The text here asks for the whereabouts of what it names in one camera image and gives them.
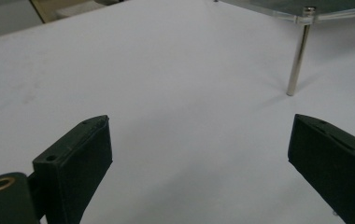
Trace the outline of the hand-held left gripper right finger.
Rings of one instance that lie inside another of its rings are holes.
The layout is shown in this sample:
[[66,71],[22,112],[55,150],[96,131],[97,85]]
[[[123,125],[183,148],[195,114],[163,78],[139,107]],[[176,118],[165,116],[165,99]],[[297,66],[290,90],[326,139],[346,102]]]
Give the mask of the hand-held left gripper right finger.
[[346,224],[355,224],[355,136],[297,114],[289,162]]

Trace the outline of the white table cover sheet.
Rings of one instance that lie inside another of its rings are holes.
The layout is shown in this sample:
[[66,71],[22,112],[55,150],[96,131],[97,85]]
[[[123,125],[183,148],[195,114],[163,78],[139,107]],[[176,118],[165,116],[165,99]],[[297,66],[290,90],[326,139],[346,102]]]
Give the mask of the white table cover sheet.
[[288,160],[293,118],[355,135],[355,18],[309,33],[213,0],[131,0],[0,36],[0,175],[109,118],[83,224],[343,224]]

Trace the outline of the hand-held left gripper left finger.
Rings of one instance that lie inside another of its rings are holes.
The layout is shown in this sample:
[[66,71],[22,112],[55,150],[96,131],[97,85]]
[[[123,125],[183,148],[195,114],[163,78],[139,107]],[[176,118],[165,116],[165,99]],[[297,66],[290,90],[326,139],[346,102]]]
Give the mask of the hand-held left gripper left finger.
[[49,224],[79,224],[112,163],[108,116],[80,122],[33,160]]

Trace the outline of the clear acrylic picture frame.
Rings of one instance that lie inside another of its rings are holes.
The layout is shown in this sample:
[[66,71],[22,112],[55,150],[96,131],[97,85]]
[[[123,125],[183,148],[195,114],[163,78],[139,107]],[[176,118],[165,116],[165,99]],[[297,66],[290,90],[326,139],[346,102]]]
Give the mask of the clear acrylic picture frame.
[[213,0],[242,7],[302,26],[286,94],[293,96],[301,70],[310,27],[324,21],[355,18],[355,0]]

